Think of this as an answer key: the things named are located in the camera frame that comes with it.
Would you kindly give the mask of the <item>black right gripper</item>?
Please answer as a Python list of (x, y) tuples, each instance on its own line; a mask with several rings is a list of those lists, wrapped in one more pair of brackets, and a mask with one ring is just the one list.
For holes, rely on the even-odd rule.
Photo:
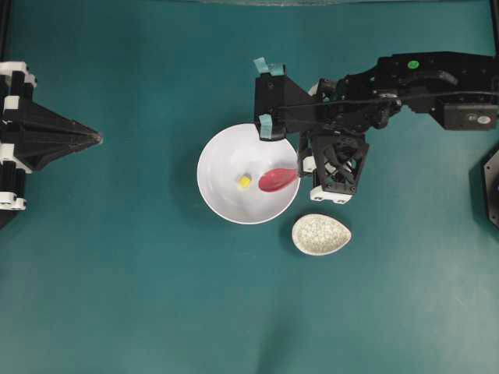
[(315, 188), (342, 195), (340, 201), (346, 203), (357, 192), (369, 148), (364, 135), (345, 131), (300, 131), (298, 176), (313, 175)]

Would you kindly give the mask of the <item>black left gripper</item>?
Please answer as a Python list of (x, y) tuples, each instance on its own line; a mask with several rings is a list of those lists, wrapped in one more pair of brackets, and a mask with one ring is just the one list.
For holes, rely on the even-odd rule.
[(36, 129), (84, 136), (76, 142), (21, 142), (21, 125), (1, 118), (1, 227), (27, 208), (26, 179), (51, 162), (102, 143), (101, 134), (32, 101), (36, 76), (25, 62), (1, 63), (1, 114), (13, 110), (13, 121)]

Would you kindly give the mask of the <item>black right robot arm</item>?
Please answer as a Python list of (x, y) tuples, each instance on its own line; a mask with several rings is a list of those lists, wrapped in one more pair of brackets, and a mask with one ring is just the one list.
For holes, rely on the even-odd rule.
[(300, 174), (313, 177), (311, 200), (344, 204), (358, 189), (370, 148), (366, 133), (386, 128), (403, 107), (449, 131), (494, 128), (498, 59), (457, 52), (392, 55), (339, 81), (320, 79), (309, 95), (314, 117), (300, 133)]

